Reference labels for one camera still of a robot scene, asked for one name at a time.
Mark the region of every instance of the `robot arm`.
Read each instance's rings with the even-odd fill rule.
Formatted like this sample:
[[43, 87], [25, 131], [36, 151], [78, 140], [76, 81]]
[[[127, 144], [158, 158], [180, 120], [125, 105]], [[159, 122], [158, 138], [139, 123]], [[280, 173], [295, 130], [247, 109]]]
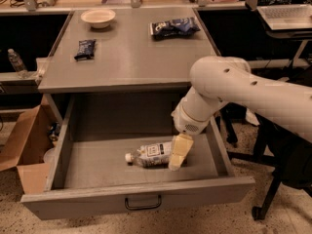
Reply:
[[181, 133], [174, 139], [169, 165], [172, 170], [177, 170], [183, 159], [177, 160], [175, 153], [184, 153], [185, 158], [190, 149], [186, 150], [185, 140], [200, 134], [214, 113], [228, 102], [246, 106], [312, 142], [312, 88], [261, 78], [250, 71], [241, 58], [205, 57], [194, 63], [190, 71], [192, 88], [172, 114]]

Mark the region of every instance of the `laptop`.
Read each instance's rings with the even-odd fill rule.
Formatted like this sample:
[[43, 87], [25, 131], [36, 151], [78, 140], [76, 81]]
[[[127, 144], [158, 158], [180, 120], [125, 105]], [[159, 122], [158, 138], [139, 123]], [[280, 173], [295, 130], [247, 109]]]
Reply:
[[257, 0], [256, 9], [272, 30], [312, 29], [312, 0]]

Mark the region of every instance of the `black chair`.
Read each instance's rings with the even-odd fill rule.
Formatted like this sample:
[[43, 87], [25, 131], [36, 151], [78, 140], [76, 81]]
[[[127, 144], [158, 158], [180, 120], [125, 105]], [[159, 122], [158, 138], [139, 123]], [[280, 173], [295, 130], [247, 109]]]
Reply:
[[[312, 144], [257, 116], [260, 123], [253, 154], [228, 151], [230, 159], [240, 159], [274, 167], [273, 180], [262, 207], [253, 207], [253, 219], [265, 219], [281, 182], [303, 189], [312, 197]], [[266, 145], [274, 156], [264, 155]]]

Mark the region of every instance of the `gray tabletop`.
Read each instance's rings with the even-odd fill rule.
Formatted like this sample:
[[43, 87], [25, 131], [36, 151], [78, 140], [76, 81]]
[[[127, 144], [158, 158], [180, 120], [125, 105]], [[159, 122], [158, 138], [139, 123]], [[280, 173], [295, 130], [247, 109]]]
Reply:
[[[166, 86], [189, 82], [199, 58], [215, 55], [202, 26], [188, 38], [156, 41], [149, 24], [196, 17], [192, 8], [113, 9], [116, 18], [94, 30], [76, 11], [39, 86], [42, 93], [79, 93]], [[79, 41], [96, 39], [95, 58], [76, 61]]]

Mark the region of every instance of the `keyboard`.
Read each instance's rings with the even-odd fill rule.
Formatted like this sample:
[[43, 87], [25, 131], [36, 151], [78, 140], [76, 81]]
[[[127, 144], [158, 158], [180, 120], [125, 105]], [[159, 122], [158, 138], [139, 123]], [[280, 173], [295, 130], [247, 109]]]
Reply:
[[291, 7], [285, 6], [265, 8], [264, 13], [268, 19], [293, 19], [293, 18], [308, 18], [312, 16], [311, 6]]

